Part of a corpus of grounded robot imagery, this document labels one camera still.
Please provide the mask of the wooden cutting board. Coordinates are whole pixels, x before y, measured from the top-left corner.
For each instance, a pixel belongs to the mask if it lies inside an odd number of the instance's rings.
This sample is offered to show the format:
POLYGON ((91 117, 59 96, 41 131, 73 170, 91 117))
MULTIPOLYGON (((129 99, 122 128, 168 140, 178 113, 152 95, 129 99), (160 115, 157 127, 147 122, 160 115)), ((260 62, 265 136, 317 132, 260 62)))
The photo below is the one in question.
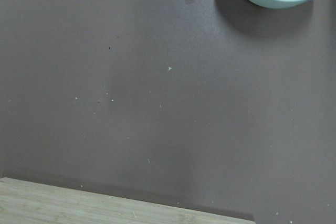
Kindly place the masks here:
POLYGON ((248 223, 202 211, 1 178, 1 223, 248 223))

